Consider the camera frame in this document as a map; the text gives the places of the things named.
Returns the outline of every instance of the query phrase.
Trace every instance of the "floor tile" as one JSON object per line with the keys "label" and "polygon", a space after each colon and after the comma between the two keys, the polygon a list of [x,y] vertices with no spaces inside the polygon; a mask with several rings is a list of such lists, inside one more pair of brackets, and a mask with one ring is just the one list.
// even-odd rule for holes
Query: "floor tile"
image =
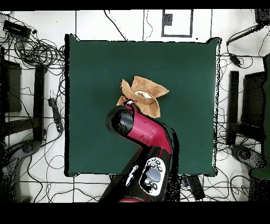
{"label": "floor tile", "polygon": [[107,184],[75,184],[74,202],[97,202]]}
{"label": "floor tile", "polygon": [[[107,16],[130,41],[141,41],[143,10],[108,10]],[[80,40],[123,41],[113,23],[103,10],[77,11],[76,33]]]}
{"label": "floor tile", "polygon": [[46,184],[43,183],[42,191],[41,185],[39,183],[27,183],[21,182],[21,194],[24,196],[32,196],[31,202],[34,201],[37,203],[71,203],[72,202],[72,195],[73,195],[73,185],[72,184],[55,184],[50,183]]}
{"label": "floor tile", "polygon": [[109,175],[104,174],[83,174],[75,177],[76,183],[110,183]]}

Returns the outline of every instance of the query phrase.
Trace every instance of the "button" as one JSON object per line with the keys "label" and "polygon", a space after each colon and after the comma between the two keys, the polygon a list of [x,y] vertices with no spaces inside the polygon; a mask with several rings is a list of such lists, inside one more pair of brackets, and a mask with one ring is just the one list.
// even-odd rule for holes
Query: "button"
{"label": "button", "polygon": [[152,184],[152,187],[153,187],[154,190],[157,190],[157,189],[158,189],[158,186],[157,186],[156,183],[153,183],[153,184]]}
{"label": "button", "polygon": [[147,177],[151,180],[151,181],[154,181],[154,182],[159,182],[160,179],[161,179],[161,174],[158,170],[156,169],[150,169],[148,172],[147,172]]}
{"label": "button", "polygon": [[146,179],[145,181],[144,181],[144,183],[146,184],[146,185],[149,185],[150,184],[150,180],[149,179]]}

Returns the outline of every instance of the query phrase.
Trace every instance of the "black cable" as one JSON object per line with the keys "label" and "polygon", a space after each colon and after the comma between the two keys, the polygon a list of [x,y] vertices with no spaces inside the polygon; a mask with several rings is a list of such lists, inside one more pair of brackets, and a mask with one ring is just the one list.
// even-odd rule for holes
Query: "black cable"
{"label": "black cable", "polygon": [[128,41],[128,39],[125,38],[125,37],[123,36],[123,34],[120,32],[120,30],[118,29],[118,27],[116,26],[116,24],[114,23],[114,21],[113,21],[111,18],[108,17],[106,11],[105,11],[105,10],[103,10],[103,11],[104,11],[105,16],[112,22],[112,24],[115,26],[115,28],[118,30],[118,32],[121,34],[121,36],[124,38],[124,40],[125,40],[125,41]]}
{"label": "black cable", "polygon": [[96,198],[97,198],[97,197],[100,197],[100,196],[93,197],[93,196],[91,196],[91,195],[89,195],[89,194],[84,193],[82,190],[80,190],[80,189],[78,189],[78,188],[74,188],[74,189],[69,190],[69,191],[59,192],[59,193],[54,194],[54,195],[52,196],[52,198],[49,200],[49,203],[52,202],[54,196],[56,196],[56,195],[58,195],[58,194],[66,194],[66,193],[72,192],[72,191],[74,191],[74,190],[80,191],[80,192],[81,192],[82,194],[84,194],[85,196],[90,197],[91,200],[98,201]]}
{"label": "black cable", "polygon": [[[57,138],[55,138],[54,140],[51,140],[51,141],[47,142],[46,145],[49,144],[49,143],[51,143],[51,142],[53,142],[53,141],[55,141],[55,140],[57,140],[57,139],[60,138],[61,136],[62,136],[62,134],[59,134]],[[44,155],[43,155],[38,161],[36,161],[35,164],[37,164],[43,157],[44,157]]]}
{"label": "black cable", "polygon": [[22,89],[20,89],[20,90],[23,90],[23,89],[28,89],[29,90],[29,92],[30,92],[30,94],[22,94],[22,93],[20,93],[20,95],[28,95],[28,96],[34,96],[34,94],[32,94],[32,92],[31,92],[31,90],[30,90],[30,87],[25,87],[25,88],[22,88]]}
{"label": "black cable", "polygon": [[30,162],[29,162],[29,165],[28,165],[28,167],[27,167],[27,173],[28,173],[28,175],[29,175],[34,181],[38,182],[38,183],[41,185],[41,189],[40,189],[40,191],[38,192],[38,194],[36,195],[36,197],[35,197],[35,199],[34,199],[34,201],[33,201],[33,203],[35,203],[37,197],[40,195],[40,193],[41,193],[41,191],[42,191],[42,189],[43,189],[43,184],[42,184],[40,181],[38,181],[37,179],[33,178],[33,177],[30,175],[30,173],[29,173],[29,167],[30,167],[31,162],[32,162],[32,155],[30,156]]}
{"label": "black cable", "polygon": [[10,91],[9,91],[9,93],[10,93],[13,97],[15,97],[16,99],[18,99],[18,100],[22,103],[22,105],[23,105],[23,107],[24,107],[24,109],[25,109],[25,112],[27,113],[28,118],[29,118],[30,121],[31,121],[32,128],[34,129],[34,128],[35,128],[35,127],[34,127],[34,123],[33,123],[32,119],[31,119],[30,114],[28,113],[28,111],[27,111],[27,109],[26,109],[24,103],[23,103],[18,97],[16,97],[15,95],[13,95]]}
{"label": "black cable", "polygon": [[264,45],[264,40],[266,39],[266,37],[267,37],[269,34],[270,34],[270,30],[269,30],[268,33],[265,35],[265,37],[264,37],[264,39],[263,39],[263,41],[262,41],[262,45],[261,45],[261,48],[259,49],[258,55],[259,55],[259,53],[260,53],[260,51],[261,51],[261,49],[262,49],[262,47],[263,47],[263,45]]}
{"label": "black cable", "polygon": [[234,177],[232,177],[231,179],[230,179],[230,191],[231,191],[231,193],[232,193],[232,195],[233,195],[233,198],[234,198],[234,200],[235,201],[237,201],[236,200],[236,198],[235,198],[235,196],[234,196],[234,191],[233,191],[233,187],[232,187],[232,181],[233,181],[233,179],[234,178],[237,178],[237,177],[242,177],[242,178],[245,178],[245,179],[247,179],[248,181],[250,181],[247,177],[245,177],[245,176],[243,176],[243,175],[235,175]]}
{"label": "black cable", "polygon": [[181,191],[180,191],[180,194],[182,194],[184,196],[184,198],[188,200],[188,197],[186,197]]}
{"label": "black cable", "polygon": [[[149,26],[151,26],[151,24],[148,22],[148,12],[149,12],[149,10],[147,10],[146,22],[148,23]],[[150,35],[144,41],[146,41],[149,37],[151,37],[152,32],[153,32],[153,27],[152,26],[151,26],[151,29],[152,29],[152,31],[151,31]]]}
{"label": "black cable", "polygon": [[245,29],[245,30],[243,30],[243,31],[240,31],[240,32],[238,32],[238,33],[233,34],[233,35],[229,38],[228,41],[230,41],[230,39],[231,39],[233,36],[238,35],[238,34],[243,33],[243,32],[246,32],[246,31],[248,31],[249,29],[252,29],[252,28],[254,28],[254,27],[256,27],[256,26],[257,26],[257,25],[251,26],[251,27],[249,27],[249,28],[247,28],[247,29]]}
{"label": "black cable", "polygon": [[250,68],[252,65],[253,65],[253,58],[251,57],[251,60],[252,60],[252,62],[251,62],[251,65],[249,65],[248,67],[241,67],[241,66],[239,66],[240,68],[242,68],[242,69],[248,69],[248,68]]}
{"label": "black cable", "polygon": [[[26,47],[26,46],[24,46],[24,45],[21,45],[21,43],[19,43],[19,42],[17,42],[16,40],[12,40],[12,41],[10,41],[10,46],[11,46],[11,43],[12,44],[14,44],[14,50],[15,50],[15,53],[17,54],[17,56],[18,56],[18,58],[17,59],[20,59],[20,60],[22,60],[22,63],[27,67],[27,69],[25,69],[25,70],[29,70],[29,69],[34,69],[34,68],[29,68],[26,64],[28,64],[28,65],[30,65],[30,66],[35,66],[35,64],[36,63],[42,63],[42,64],[46,64],[47,65],[47,67],[49,68],[49,69],[54,69],[54,68],[52,68],[51,66],[54,66],[54,65],[59,65],[60,66],[60,69],[62,69],[62,71],[59,73],[59,74],[54,74],[54,73],[52,73],[50,70],[48,70],[48,72],[50,72],[50,73],[52,73],[52,74],[54,74],[55,76],[60,76],[60,83],[59,83],[59,89],[58,89],[58,92],[57,92],[57,95],[56,95],[56,99],[55,99],[55,102],[57,102],[57,99],[58,99],[58,97],[60,97],[61,98],[61,102],[62,103],[64,103],[63,102],[63,99],[62,99],[62,96],[61,95],[65,95],[65,93],[64,93],[64,91],[63,90],[65,90],[65,87],[63,86],[63,83],[64,83],[64,78],[63,78],[63,75],[64,75],[64,65],[63,65],[63,62],[64,62],[64,46],[61,46],[60,48],[59,48],[59,50],[57,49],[57,46],[53,43],[53,42],[51,42],[51,41],[49,41],[49,40],[45,40],[45,39],[42,39],[42,40],[39,40],[38,38],[37,38],[37,36],[36,37],[34,37],[32,34],[31,34],[31,36],[32,36],[32,38],[30,38],[29,40],[27,40],[25,43],[26,44],[28,44],[30,47]],[[52,146],[54,145],[54,143],[55,143],[55,141],[58,139],[58,138],[60,138],[61,137],[61,135],[62,134],[60,134],[56,139],[54,139],[54,140],[51,140],[51,141],[49,141],[49,142],[47,142],[47,140],[45,141],[45,144],[43,144],[43,145],[41,145],[41,147],[43,147],[43,146],[45,146],[45,148],[46,148],[46,145],[47,144],[49,144],[49,143],[51,143],[51,142],[53,142],[53,144],[51,145],[51,147],[49,148],[49,150],[52,148]],[[50,160],[50,162],[48,162],[47,161],[47,159],[46,159],[46,153],[49,151],[47,151],[47,152],[45,152],[45,148],[44,148],[44,155],[42,156],[42,157],[45,157],[45,160],[46,160],[46,163],[48,164],[48,168],[49,167],[51,167],[51,168],[53,168],[53,169],[58,169],[58,168],[55,168],[55,167],[52,167],[51,165],[50,165],[50,162],[52,161],[52,159],[54,159],[55,157],[57,157],[57,156],[61,156],[61,155],[57,155],[57,156],[55,156],[55,157],[53,157],[51,160]],[[27,173],[29,173],[29,169],[31,169],[34,165],[32,165],[31,167],[30,167],[30,164],[29,164],[29,166],[28,166],[28,169],[27,169]],[[46,187],[46,195],[42,198],[42,199],[44,199],[46,196],[48,197],[48,199],[49,199],[49,203],[50,202],[52,202],[52,199],[54,198],[54,196],[55,195],[57,195],[57,194],[59,194],[59,193],[57,193],[57,194],[55,194],[51,199],[49,198],[50,196],[49,196],[49,194],[50,194],[50,189],[51,189],[51,184],[48,184],[48,181],[46,182],[46,184],[47,184],[47,187]],[[96,198],[98,198],[98,197],[100,197],[100,196],[96,196],[96,197],[92,197],[92,196],[90,196],[90,195],[88,195],[88,194],[85,194],[84,192],[82,192],[80,189],[76,189],[76,188],[74,188],[72,191],[74,192],[74,190],[79,190],[81,193],[83,193],[84,195],[86,195],[86,196],[89,196],[89,197],[91,197],[91,200],[95,200],[96,201]]]}
{"label": "black cable", "polygon": [[[52,186],[52,185],[48,184],[48,169],[49,169],[49,167],[52,167],[52,166],[50,166],[50,164],[51,164],[51,162],[53,161],[53,159],[56,158],[56,157],[58,157],[58,156],[64,157],[64,156],[62,156],[62,155],[56,155],[56,156],[52,157],[52,159],[50,160],[49,163],[47,163],[47,164],[48,164],[47,171],[46,171],[46,182],[47,182],[47,186],[46,186],[46,195],[45,195],[45,196],[47,196],[48,201],[50,200],[50,189],[51,189],[51,186]],[[63,165],[62,167],[60,167],[60,168],[55,168],[55,167],[53,167],[53,169],[59,170],[59,169],[61,169],[61,168],[63,168],[63,167],[64,167],[64,165]]]}

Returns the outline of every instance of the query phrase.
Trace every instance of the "table surface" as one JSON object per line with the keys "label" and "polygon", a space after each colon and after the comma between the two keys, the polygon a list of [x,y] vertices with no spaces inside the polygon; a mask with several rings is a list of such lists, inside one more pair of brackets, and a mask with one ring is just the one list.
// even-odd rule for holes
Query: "table surface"
{"label": "table surface", "polygon": [[77,41],[70,35],[69,173],[120,174],[138,146],[110,133],[107,113],[122,79],[150,79],[169,89],[159,121],[180,143],[179,174],[213,169],[216,52],[209,43]]}

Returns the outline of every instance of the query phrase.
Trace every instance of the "floor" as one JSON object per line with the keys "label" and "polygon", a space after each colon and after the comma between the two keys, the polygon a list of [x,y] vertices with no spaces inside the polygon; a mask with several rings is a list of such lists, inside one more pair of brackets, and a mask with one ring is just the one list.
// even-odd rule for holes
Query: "floor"
{"label": "floor", "polygon": [[[170,34],[188,33],[188,25],[190,18],[186,17],[186,12],[178,12],[177,10],[168,10],[166,13],[172,13],[174,16],[173,29],[165,30]],[[166,38],[161,37],[161,17],[162,10],[131,10],[131,11],[106,11],[123,36],[129,41],[191,41],[206,42],[210,37],[222,38],[220,54],[227,52],[226,41],[233,34],[249,28],[255,23],[254,10],[194,10],[192,38]],[[59,49],[64,45],[65,34],[76,34],[80,40],[123,40],[123,37],[114,27],[112,22],[105,16],[103,11],[31,11],[31,12],[12,12],[10,21],[17,20],[35,28],[37,37],[52,41]],[[3,22],[8,20],[7,16],[0,15],[0,37],[4,37],[2,31]],[[229,45],[229,51],[236,55],[253,55],[258,56],[259,49],[263,43],[263,39],[269,31],[269,27],[265,27],[259,32],[255,32],[247,37]],[[266,37],[261,48],[260,55],[269,53],[270,37]],[[12,50],[6,55],[6,59],[16,61],[21,64],[23,69],[27,67],[18,59],[16,59],[15,51]],[[232,70],[240,73],[239,92],[242,90],[243,77],[245,74],[263,71],[263,63],[261,58],[253,58],[253,64],[247,69],[241,69],[230,63],[227,54],[223,54],[220,66],[223,71],[221,87],[219,90],[219,116],[218,121],[226,122],[227,110],[227,86],[228,74]],[[245,57],[242,59],[242,67],[251,65],[251,59]],[[60,74],[60,66],[54,66],[51,72]],[[23,70],[22,73],[22,90],[21,100],[24,103],[28,113],[33,115],[33,93],[34,90],[34,71]],[[48,72],[45,77],[45,98],[56,95],[58,85],[61,81],[60,76],[53,75]],[[241,94],[239,94],[239,114],[241,114]],[[61,110],[64,107],[64,96],[58,101],[58,107]],[[22,119],[19,116],[27,116],[24,108],[20,113],[8,114],[6,120]],[[52,119],[52,110],[48,103],[44,106],[44,127],[47,128],[47,142],[57,137],[57,131]],[[224,127],[219,126],[220,131],[219,142],[222,143],[224,136]],[[6,138],[6,143],[13,145],[25,139],[32,137],[32,130],[13,134]],[[96,202],[102,195],[107,185],[110,183],[109,175],[98,174],[80,174],[75,178],[67,178],[63,173],[64,166],[64,133],[56,141],[47,144],[33,155],[29,173],[42,184],[33,180],[27,173],[27,167],[30,162],[28,157],[23,162],[21,168],[20,186],[22,195],[32,196],[32,202]],[[249,139],[245,144],[248,147],[260,152],[261,147]],[[248,195],[249,181],[246,168],[232,158],[230,150],[226,146],[219,144],[220,149],[217,153],[216,166],[219,169],[218,175],[213,178],[200,176],[204,184],[205,194],[204,201],[246,201]],[[195,201],[188,189],[182,190],[182,201]]]}

